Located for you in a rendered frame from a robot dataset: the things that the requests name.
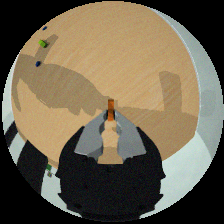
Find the lime green rod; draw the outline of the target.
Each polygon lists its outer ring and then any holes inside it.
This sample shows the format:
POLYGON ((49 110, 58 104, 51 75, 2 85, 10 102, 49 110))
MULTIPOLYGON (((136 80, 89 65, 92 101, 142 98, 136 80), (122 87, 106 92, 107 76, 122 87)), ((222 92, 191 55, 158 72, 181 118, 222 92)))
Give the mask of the lime green rod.
POLYGON ((43 40, 40 40, 38 42, 43 48, 46 48, 48 46, 48 44, 46 42, 44 42, 43 40))

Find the orange rod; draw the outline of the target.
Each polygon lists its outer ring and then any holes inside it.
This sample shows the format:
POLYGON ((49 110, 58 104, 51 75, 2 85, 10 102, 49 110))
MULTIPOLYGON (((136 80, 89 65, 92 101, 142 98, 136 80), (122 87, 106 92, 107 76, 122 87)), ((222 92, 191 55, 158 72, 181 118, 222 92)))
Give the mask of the orange rod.
POLYGON ((108 121, 113 121, 114 99, 108 99, 108 121))

